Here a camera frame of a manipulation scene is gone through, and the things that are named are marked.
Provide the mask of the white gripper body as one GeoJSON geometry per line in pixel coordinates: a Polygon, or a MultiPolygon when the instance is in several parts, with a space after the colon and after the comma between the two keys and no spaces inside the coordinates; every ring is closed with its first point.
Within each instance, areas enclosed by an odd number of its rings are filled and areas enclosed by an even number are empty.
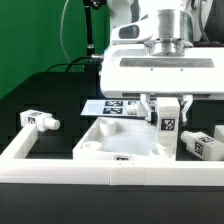
{"type": "Polygon", "coordinates": [[[182,56],[151,56],[142,44],[114,45],[104,54],[100,87],[108,98],[224,95],[224,47],[188,48],[182,56]]]}

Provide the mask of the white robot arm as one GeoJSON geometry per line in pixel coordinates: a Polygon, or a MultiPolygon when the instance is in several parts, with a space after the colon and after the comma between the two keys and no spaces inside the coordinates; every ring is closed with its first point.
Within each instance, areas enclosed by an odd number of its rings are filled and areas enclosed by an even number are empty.
{"type": "Polygon", "coordinates": [[[224,47],[212,42],[215,0],[145,0],[139,20],[112,30],[100,86],[108,98],[185,101],[224,95],[224,47]]]}

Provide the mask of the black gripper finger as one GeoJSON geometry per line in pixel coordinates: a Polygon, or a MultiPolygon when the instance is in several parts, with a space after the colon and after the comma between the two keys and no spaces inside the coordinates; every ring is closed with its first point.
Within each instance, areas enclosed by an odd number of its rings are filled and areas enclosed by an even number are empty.
{"type": "Polygon", "coordinates": [[[181,123],[185,125],[187,123],[187,112],[190,109],[193,103],[193,96],[192,95],[183,95],[181,97],[181,123]]]}
{"type": "Polygon", "coordinates": [[[149,94],[140,95],[140,103],[145,111],[145,120],[151,125],[155,125],[157,122],[156,104],[150,98],[149,94]]]}

